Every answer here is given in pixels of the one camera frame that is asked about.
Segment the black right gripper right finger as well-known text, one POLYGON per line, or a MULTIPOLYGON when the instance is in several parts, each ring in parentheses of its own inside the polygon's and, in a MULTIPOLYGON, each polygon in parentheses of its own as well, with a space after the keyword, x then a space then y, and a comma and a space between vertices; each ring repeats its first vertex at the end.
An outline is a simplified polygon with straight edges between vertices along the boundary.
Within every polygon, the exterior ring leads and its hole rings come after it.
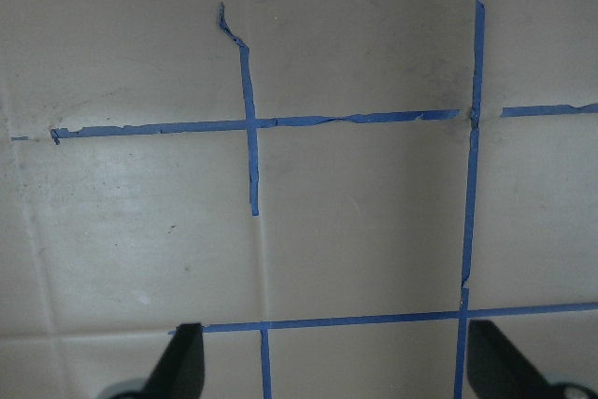
POLYGON ((477 398, 549 397, 549 383, 492 321, 468 324, 466 376, 477 398))

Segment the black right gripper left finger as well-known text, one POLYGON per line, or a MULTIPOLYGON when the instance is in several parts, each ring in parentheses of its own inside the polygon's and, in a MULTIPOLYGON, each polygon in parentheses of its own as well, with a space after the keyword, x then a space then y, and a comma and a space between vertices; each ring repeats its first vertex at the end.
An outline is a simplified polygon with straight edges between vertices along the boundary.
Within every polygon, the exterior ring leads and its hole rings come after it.
POLYGON ((142 398, 197 399, 205 386, 203 327, 180 324, 140 391, 142 398))

